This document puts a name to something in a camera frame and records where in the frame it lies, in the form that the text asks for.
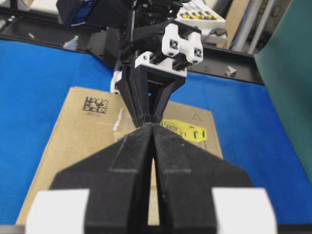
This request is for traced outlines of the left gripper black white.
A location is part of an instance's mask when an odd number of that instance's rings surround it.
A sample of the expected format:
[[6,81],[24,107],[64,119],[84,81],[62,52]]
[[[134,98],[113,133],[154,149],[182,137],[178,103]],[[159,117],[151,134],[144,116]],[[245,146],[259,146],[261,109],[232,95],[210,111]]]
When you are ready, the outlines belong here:
[[[161,121],[171,94],[185,84],[187,67],[203,61],[201,36],[198,27],[176,20],[143,27],[128,23],[120,30],[110,92],[121,94],[136,127],[150,116]],[[139,66],[165,73],[149,73],[147,80]]]

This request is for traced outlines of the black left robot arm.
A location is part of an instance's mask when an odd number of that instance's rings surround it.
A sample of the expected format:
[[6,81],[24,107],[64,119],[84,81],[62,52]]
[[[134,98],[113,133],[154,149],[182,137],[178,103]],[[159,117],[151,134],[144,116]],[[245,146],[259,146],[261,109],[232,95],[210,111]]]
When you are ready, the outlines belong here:
[[136,127],[160,123],[189,66],[203,61],[201,30],[176,20],[182,0],[99,0],[90,20],[118,32],[110,91]]

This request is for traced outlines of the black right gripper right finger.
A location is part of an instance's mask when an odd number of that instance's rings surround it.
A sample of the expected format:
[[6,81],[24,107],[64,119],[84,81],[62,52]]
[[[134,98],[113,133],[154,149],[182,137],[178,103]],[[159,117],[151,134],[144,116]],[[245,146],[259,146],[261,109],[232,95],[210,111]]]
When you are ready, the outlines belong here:
[[246,171],[153,126],[160,224],[171,234],[215,234],[213,187],[252,188]]

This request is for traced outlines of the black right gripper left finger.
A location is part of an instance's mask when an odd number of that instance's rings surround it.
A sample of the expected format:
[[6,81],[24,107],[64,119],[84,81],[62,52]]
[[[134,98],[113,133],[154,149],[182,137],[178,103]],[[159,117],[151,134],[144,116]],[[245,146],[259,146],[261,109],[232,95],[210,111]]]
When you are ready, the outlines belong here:
[[58,172],[51,190],[89,189],[86,234],[138,234],[148,222],[153,125]]

